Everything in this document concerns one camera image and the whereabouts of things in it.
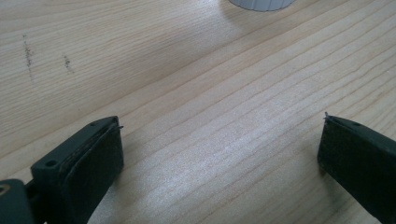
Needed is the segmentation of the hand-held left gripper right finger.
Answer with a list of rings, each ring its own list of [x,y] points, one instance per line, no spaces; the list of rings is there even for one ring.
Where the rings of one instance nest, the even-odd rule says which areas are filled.
[[[382,224],[396,224],[396,141],[358,122],[326,116],[319,167]]]

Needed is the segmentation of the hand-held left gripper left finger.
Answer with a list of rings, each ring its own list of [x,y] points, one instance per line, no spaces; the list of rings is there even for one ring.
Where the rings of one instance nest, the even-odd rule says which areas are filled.
[[[48,224],[86,224],[123,168],[119,119],[96,120],[31,167]]]

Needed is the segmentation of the white ribbed round container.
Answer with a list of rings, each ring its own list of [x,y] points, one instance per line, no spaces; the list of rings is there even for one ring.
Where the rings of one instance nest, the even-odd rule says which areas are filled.
[[[288,7],[295,0],[229,0],[232,4],[247,10],[275,11]]]

